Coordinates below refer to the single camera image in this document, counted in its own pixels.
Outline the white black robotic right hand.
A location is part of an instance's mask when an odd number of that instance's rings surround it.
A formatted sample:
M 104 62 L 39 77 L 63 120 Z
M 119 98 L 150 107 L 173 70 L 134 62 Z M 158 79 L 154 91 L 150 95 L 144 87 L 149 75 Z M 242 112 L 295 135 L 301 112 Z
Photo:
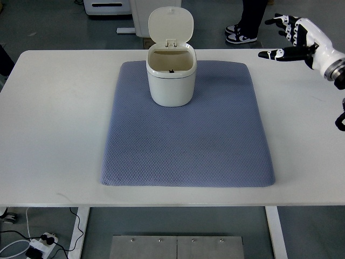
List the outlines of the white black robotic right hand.
M 265 24 L 281 28 L 279 35 L 286 37 L 292 46 L 261 51 L 260 58 L 278 62 L 303 60 L 325 79 L 337 84 L 344 81 L 344 53 L 334 49 L 331 40 L 309 19 L 276 13 Z

